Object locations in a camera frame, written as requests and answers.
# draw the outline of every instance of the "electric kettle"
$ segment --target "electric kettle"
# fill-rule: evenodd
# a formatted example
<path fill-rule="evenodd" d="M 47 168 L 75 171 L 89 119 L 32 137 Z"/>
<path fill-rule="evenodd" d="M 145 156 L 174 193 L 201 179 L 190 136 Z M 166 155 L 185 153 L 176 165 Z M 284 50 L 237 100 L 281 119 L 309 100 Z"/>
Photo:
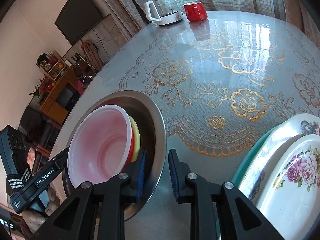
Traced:
<path fill-rule="evenodd" d="M 175 0 L 148 0 L 144 6 L 147 19 L 152 23 L 169 25 L 183 19 Z"/>

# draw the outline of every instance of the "round table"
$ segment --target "round table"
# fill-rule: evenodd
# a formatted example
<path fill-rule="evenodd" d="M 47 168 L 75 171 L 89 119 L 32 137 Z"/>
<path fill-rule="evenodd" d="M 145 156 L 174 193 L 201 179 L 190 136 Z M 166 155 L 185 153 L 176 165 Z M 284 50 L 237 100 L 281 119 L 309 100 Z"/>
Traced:
<path fill-rule="evenodd" d="M 295 26 L 258 14 L 210 11 L 199 23 L 149 24 L 90 83 L 50 158 L 94 103 L 137 90 L 162 112 L 167 152 L 175 148 L 192 172 L 221 184 L 272 127 L 294 114 L 320 116 L 319 57 Z M 62 176 L 53 183 L 64 200 Z M 125 223 L 126 240 L 188 239 L 189 224 L 189 205 L 175 202 L 166 160 L 153 196 Z"/>

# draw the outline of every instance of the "white kettle handle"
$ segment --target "white kettle handle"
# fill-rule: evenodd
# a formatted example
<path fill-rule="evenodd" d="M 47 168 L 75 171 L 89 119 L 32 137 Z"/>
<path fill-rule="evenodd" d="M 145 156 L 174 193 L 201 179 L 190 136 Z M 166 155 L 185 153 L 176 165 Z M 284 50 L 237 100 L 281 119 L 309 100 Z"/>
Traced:
<path fill-rule="evenodd" d="M 144 8 L 145 8 L 145 10 L 146 10 L 146 16 L 147 16 L 147 19 L 148 19 L 149 21 L 161 22 L 160 15 L 159 15 L 159 13 L 158 13 L 158 11 L 157 11 L 157 9 L 156 9 L 156 6 L 155 6 L 155 4 L 153 3 L 152 0 L 151 0 L 151 1 L 147 1 L 147 2 L 144 4 Z M 156 17 L 158 17 L 158 18 L 153 18 L 153 17 L 151 16 L 150 8 L 151 8 L 151 10 L 153 11 L 153 13 L 156 15 Z"/>

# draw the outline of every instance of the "metal bolt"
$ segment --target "metal bolt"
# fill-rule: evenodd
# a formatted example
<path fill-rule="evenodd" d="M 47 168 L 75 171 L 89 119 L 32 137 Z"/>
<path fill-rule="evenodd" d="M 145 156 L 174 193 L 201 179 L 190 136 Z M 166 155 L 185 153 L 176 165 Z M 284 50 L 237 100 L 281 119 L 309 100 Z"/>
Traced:
<path fill-rule="evenodd" d="M 195 174 L 195 173 L 189 173 L 189 174 L 188 174 L 188 178 L 189 178 L 189 179 L 196 179 L 196 178 L 197 178 L 197 174 Z"/>
<path fill-rule="evenodd" d="M 224 186 L 227 188 L 227 189 L 232 189 L 233 188 L 233 184 L 231 182 L 226 182 L 224 184 Z"/>
<path fill-rule="evenodd" d="M 83 182 L 83 183 L 81 184 L 81 187 L 82 187 L 82 188 L 89 188 L 90 186 L 91 186 L 91 183 L 88 182 L 88 181 L 85 181 L 85 182 Z"/>
<path fill-rule="evenodd" d="M 126 179 L 127 177 L 128 177 L 128 174 L 124 172 L 119 174 L 119 179 Z"/>

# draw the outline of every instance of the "wall-mounted television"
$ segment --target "wall-mounted television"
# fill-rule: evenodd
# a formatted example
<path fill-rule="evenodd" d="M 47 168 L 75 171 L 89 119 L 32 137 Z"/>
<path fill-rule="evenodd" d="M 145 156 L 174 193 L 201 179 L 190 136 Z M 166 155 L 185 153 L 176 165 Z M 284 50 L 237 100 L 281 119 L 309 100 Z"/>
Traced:
<path fill-rule="evenodd" d="M 70 44 L 74 45 L 102 19 L 101 12 L 91 0 L 68 0 L 55 25 Z"/>

